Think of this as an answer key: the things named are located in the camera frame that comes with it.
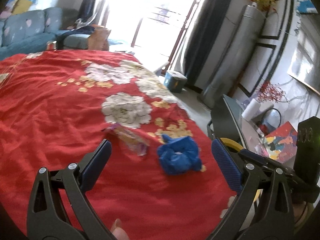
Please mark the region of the person's left hand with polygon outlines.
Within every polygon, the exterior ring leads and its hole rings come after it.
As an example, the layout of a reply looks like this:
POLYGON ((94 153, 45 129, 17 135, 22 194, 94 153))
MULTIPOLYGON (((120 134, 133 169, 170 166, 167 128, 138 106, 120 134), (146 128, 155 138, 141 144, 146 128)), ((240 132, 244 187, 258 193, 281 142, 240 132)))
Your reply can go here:
POLYGON ((110 232, 112 233, 112 235, 114 235, 114 237, 117 240, 129 240, 129 236, 126 233, 126 231, 122 228, 122 223, 119 218, 117 218, 114 221, 114 223, 110 229, 110 232))

